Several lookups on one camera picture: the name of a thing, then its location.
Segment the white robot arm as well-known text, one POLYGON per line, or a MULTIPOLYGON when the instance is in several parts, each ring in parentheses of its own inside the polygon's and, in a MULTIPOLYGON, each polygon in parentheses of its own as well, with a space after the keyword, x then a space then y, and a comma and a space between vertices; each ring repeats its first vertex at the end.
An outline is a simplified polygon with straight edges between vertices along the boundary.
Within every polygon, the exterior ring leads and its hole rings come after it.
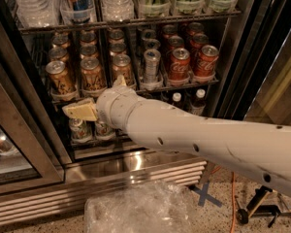
POLYGON ((291 126, 195 116, 138 95, 123 78, 96 100, 80 100, 63 112, 101 120, 141 147, 202 156, 291 197, 291 126))

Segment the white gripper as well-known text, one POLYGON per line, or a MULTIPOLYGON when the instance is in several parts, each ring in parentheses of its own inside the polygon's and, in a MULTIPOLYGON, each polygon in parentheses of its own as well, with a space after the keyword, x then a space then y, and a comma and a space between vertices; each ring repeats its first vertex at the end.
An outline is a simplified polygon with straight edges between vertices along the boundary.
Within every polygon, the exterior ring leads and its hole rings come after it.
POLYGON ((129 113, 143 98, 126 86, 123 75, 118 75, 113 85, 99 96, 96 106, 93 98, 85 98, 64 106, 63 113, 68 118, 86 121, 96 121, 99 118, 110 127, 123 130, 129 113))

